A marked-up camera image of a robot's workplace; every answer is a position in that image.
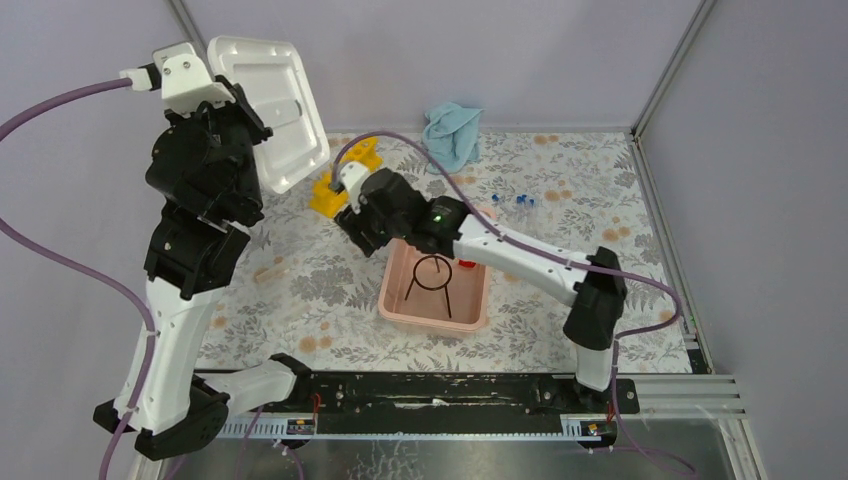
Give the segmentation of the white plastic bin lid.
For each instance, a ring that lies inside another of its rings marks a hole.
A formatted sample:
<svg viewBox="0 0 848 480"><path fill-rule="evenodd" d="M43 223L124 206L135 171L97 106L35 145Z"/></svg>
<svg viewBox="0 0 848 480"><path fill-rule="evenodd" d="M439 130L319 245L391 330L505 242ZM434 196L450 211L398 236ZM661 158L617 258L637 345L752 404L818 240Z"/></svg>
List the white plastic bin lid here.
<svg viewBox="0 0 848 480"><path fill-rule="evenodd" d="M289 42L233 36L213 38L207 50L211 70L244 90L272 136L254 147L261 185L283 194L324 166L327 135L306 71Z"/></svg>

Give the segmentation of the black metal ring tripod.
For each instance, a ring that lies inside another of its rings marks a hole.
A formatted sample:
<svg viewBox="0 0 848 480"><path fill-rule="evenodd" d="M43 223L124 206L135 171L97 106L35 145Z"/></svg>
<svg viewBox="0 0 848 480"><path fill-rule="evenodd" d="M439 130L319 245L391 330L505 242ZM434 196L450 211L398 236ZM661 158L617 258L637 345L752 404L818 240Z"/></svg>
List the black metal ring tripod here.
<svg viewBox="0 0 848 480"><path fill-rule="evenodd" d="M452 280L453 267L446 257L437 254L424 255L412 267L404 300L408 301L415 289L426 292L441 292L447 317L452 319L453 309L449 290Z"/></svg>

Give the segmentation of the pink plastic bin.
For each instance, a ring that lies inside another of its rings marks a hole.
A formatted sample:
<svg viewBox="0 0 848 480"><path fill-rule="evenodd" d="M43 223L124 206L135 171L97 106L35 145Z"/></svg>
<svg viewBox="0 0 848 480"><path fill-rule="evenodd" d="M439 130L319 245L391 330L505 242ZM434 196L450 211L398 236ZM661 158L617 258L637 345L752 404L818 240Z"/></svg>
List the pink plastic bin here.
<svg viewBox="0 0 848 480"><path fill-rule="evenodd" d="M477 263L472 269L462 268L458 260L446 257L453 267L449 285L453 318L447 317L441 292L415 289L408 301L404 295L414 263L424 255L402 240L388 246L389 256L380 294L379 314L398 328L432 335L466 337L486 327L491 271Z"/></svg>

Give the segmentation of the light blue cloth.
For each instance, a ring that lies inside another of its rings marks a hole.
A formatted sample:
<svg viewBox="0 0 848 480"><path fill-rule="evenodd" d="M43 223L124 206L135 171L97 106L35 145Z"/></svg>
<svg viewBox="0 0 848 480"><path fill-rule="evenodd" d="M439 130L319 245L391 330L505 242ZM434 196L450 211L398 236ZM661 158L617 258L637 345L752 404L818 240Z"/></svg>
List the light blue cloth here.
<svg viewBox="0 0 848 480"><path fill-rule="evenodd" d="M480 160L479 127L484 110L445 102L425 111L422 144L449 174Z"/></svg>

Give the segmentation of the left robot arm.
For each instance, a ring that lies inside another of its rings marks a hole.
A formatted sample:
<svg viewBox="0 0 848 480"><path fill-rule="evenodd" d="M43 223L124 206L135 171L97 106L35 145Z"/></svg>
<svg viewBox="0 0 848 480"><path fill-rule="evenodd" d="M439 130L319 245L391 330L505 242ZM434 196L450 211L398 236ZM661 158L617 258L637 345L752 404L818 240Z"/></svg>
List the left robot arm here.
<svg viewBox="0 0 848 480"><path fill-rule="evenodd" d="M146 182L165 197L144 262L152 327L142 332L130 383L94 421L135 432L136 450L165 460L206 447L232 416L277 402L309 401L309 369L286 354L201 376L195 363L215 307L262 217L254 149L272 132L243 88L216 76L186 113L167 109Z"/></svg>

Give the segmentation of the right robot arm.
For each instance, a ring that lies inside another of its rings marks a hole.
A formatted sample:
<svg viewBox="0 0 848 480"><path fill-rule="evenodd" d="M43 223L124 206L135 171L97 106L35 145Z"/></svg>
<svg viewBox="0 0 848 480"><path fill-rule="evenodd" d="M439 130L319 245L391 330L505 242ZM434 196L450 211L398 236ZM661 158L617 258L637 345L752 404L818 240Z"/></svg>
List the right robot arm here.
<svg viewBox="0 0 848 480"><path fill-rule="evenodd" d="M564 335L576 346L575 402L597 412L613 398L613 334L627 287L617 255L573 252L499 226L448 196L426 199L400 174L353 162L331 182L349 196L334 218L365 255L392 240L422 254L474 262L514 275L569 309Z"/></svg>

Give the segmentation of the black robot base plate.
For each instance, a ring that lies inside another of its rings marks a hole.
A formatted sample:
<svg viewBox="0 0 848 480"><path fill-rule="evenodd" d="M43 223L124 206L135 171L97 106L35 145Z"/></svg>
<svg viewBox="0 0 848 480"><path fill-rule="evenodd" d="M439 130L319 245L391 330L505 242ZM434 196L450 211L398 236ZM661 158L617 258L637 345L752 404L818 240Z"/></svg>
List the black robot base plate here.
<svg viewBox="0 0 848 480"><path fill-rule="evenodd" d="M309 437L586 437L640 411L635 384L598 393L569 374L313 371L263 408L279 434Z"/></svg>

